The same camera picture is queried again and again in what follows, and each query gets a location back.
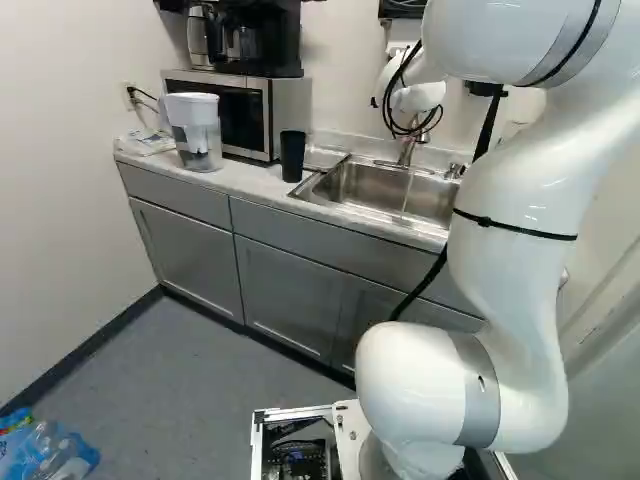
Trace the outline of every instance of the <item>baseboard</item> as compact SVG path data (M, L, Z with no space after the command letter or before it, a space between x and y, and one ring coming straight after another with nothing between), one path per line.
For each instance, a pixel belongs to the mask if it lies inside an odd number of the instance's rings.
M148 310L164 296L163 289L156 286L139 298L133 305L94 333L73 352L47 370L35 382L25 388L0 408L4 417L21 407L31 407L53 389L61 380L81 366L104 344L120 333L127 325Z
M164 289L164 292L166 296L172 298L178 303L181 303L185 307L198 312L202 316L207 317L210 320L213 320L219 325L222 325L223 327L226 327L229 330L232 330L239 335L244 335L246 337L249 337L252 340L260 343L261 345L264 345L265 347L271 350L275 350L276 352L289 358L290 360L293 360L294 362L299 363L307 367L308 369L313 370L314 372L319 373L320 375L325 376L333 380L334 382L337 382L342 386L355 391L356 387L355 387L355 381L353 377L345 373L338 372L337 370L325 365L324 363L319 362L318 360L307 357L306 355L299 352L298 350L292 347L289 347L287 345L283 345L277 340L274 340L273 338L268 337L267 335L260 333L259 331L254 330L253 328L247 327L245 325L241 325L238 322L234 322L233 320L229 320L228 318L218 315L217 313L212 312L208 308L200 305L197 302L194 302L191 299L188 299L180 295L179 293L175 293L172 290L169 290L166 288Z

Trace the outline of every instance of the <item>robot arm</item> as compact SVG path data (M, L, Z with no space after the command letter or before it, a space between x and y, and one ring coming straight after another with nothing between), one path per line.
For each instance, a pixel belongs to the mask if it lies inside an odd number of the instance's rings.
M393 75L404 62L410 48L396 53L385 66L376 83L372 104L381 107L384 93ZM406 85L397 88L391 96L390 105L396 112L407 114L409 118L417 113L428 112L442 103L447 93L446 75L436 65L427 60L425 49L421 48L407 70L402 75L402 82Z
M638 25L640 0L429 0L423 43L441 71L545 88L548 104L456 198L450 271L487 327L383 323L358 347L362 409L402 478L431 478L433 452L455 469L464 446L527 453L562 433L558 280L598 182L638 140Z

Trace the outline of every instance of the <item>water bottle pack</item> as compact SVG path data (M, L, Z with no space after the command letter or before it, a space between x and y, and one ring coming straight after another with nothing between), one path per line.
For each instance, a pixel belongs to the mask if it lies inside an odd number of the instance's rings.
M29 409L0 418L0 480L80 480L100 462L82 437Z

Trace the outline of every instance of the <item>cabinet door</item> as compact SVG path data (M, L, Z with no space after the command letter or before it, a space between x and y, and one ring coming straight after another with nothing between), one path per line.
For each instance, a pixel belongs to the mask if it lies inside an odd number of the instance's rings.
M356 347L373 325L386 321L405 294L359 277L350 277L343 297L340 324L331 364L353 373ZM443 330L479 331L484 320L418 298L402 314L401 321L421 323Z
M146 202L130 202L160 282L242 323L231 233Z
M235 236L247 325L329 362L345 275Z

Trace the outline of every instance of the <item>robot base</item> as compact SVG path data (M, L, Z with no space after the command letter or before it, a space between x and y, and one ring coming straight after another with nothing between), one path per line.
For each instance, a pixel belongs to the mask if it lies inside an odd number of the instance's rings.
M422 445L419 464L407 464L371 431L358 400L332 407L344 480L444 480L462 467L464 447Z

